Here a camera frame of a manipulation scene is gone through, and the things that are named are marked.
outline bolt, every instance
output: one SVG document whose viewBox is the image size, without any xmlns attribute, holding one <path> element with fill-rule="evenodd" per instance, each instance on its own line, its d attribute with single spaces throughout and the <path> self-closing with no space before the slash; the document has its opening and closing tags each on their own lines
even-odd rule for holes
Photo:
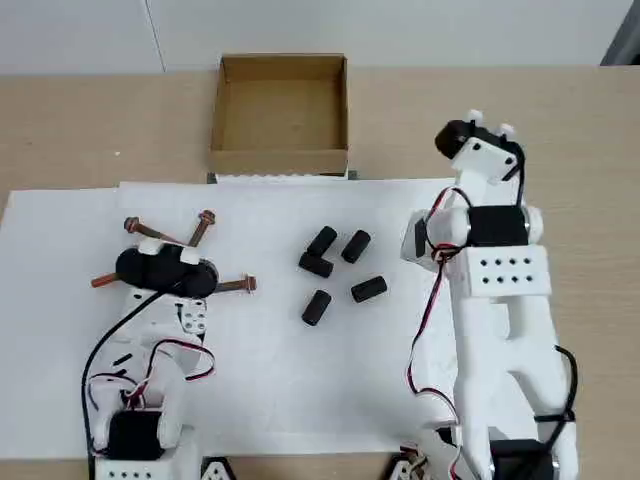
<svg viewBox="0 0 640 480">
<path fill-rule="evenodd" d="M 242 280 L 236 280 L 235 282 L 219 283 L 214 293 L 233 292 L 236 290 L 244 290 L 247 293 L 251 293 L 256 288 L 258 288 L 256 277 L 252 277 L 251 275 L 245 275 Z"/>
<path fill-rule="evenodd" d="M 193 235 L 191 235 L 191 240 L 189 240 L 190 247 L 197 247 L 204 236 L 204 232 L 209 228 L 209 225 L 216 223 L 216 216 L 211 210 L 203 210 L 198 217 L 200 218 L 200 223 L 193 232 Z"/>
<path fill-rule="evenodd" d="M 117 282 L 118 280 L 120 279 L 118 278 L 117 273 L 109 273 L 108 275 L 103 275 L 101 277 L 94 278 L 93 280 L 91 280 L 91 286 L 93 288 L 104 287 L 105 285 L 109 285 L 110 283 Z"/>
<path fill-rule="evenodd" d="M 149 228 L 143 223 L 140 223 L 140 218 L 138 217 L 127 217 L 124 221 L 124 229 L 129 233 L 139 233 L 141 235 L 144 235 L 145 237 L 159 238 L 160 240 L 165 240 L 172 243 L 182 243 L 177 241 L 175 238 L 170 237 L 169 235 L 165 235 L 162 232 L 154 230 L 153 228 Z"/>
</svg>

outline table surface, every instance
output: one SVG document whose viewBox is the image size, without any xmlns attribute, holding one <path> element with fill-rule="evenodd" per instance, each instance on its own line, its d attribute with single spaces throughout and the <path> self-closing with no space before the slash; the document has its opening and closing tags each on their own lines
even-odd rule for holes
<svg viewBox="0 0 640 480">
<path fill-rule="evenodd" d="M 12 189 L 203 183 L 215 84 L 212 72 L 0 77 L 0 209 Z M 640 69 L 352 68 L 349 108 L 350 163 L 361 178 L 450 176 L 433 138 L 469 108 L 516 126 L 527 199 L 544 212 L 558 335 L 580 364 L 581 478 L 635 478 Z M 371 480 L 387 458 L 232 464 L 239 480 Z M 85 463 L 0 462 L 2 478 L 45 476 L 83 479 Z"/>
</svg>

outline black cylinder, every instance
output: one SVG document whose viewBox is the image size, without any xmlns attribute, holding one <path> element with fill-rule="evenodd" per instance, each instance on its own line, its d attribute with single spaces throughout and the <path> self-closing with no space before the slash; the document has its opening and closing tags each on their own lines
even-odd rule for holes
<svg viewBox="0 0 640 480">
<path fill-rule="evenodd" d="M 322 278 L 329 278 L 331 272 L 333 272 L 333 263 L 325 260 L 321 257 L 311 255 L 309 252 L 304 252 L 300 257 L 298 266 L 304 268 L 307 272 L 315 273 Z"/>
<path fill-rule="evenodd" d="M 371 236 L 367 232 L 358 230 L 353 237 L 351 237 L 347 246 L 344 247 L 342 258 L 349 263 L 356 263 L 356 260 L 360 258 L 360 255 L 362 255 L 362 252 L 367 248 L 370 241 Z"/>
<path fill-rule="evenodd" d="M 323 290 L 316 290 L 316 293 L 302 314 L 304 323 L 315 326 L 329 306 L 329 303 L 331 303 L 331 295 Z"/>
<path fill-rule="evenodd" d="M 380 276 L 351 287 L 351 295 L 357 303 L 364 302 L 386 291 L 387 282 Z"/>
<path fill-rule="evenodd" d="M 309 252 L 314 257 L 321 257 L 324 253 L 329 250 L 329 247 L 336 239 L 338 234 L 331 227 L 323 227 L 320 230 L 320 233 L 316 235 L 316 238 L 309 244 L 307 247 L 307 252 Z"/>
</svg>

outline white paper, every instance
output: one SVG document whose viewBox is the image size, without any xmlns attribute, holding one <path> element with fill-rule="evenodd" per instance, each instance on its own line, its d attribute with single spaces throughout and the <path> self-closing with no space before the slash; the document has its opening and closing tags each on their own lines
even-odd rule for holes
<svg viewBox="0 0 640 480">
<path fill-rule="evenodd" d="M 118 320 L 126 292 L 124 285 L 93 290 L 89 280 L 112 271 L 134 240 L 122 228 L 126 216 L 186 240 L 204 208 L 216 213 L 216 224 L 202 255 L 222 281 L 256 275 L 258 290 L 209 299 L 205 344 L 218 373 L 189 386 L 187 414 L 203 453 L 386 451 L 414 439 L 449 412 L 406 386 L 411 339 L 434 276 L 402 261 L 400 246 L 410 214 L 449 183 L 123 184 L 117 192 L 13 193 L 0 230 L 0 431 L 7 432 L 0 458 L 84 454 L 82 366 Z M 326 254 L 335 264 L 329 279 L 297 267 L 324 225 L 339 233 Z M 357 229 L 373 240 L 350 265 L 339 254 Z M 389 291 L 355 304 L 350 287 L 375 275 Z M 309 327 L 300 314 L 316 289 L 333 301 Z M 416 382 L 451 394 L 455 365 L 444 288 L 418 346 Z"/>
</svg>

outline open cardboard box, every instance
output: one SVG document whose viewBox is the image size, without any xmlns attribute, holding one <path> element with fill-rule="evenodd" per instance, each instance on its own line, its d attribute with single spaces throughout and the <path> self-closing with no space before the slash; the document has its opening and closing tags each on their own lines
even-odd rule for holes
<svg viewBox="0 0 640 480">
<path fill-rule="evenodd" d="M 345 175 L 343 55 L 224 55 L 211 139 L 219 175 Z"/>
</svg>

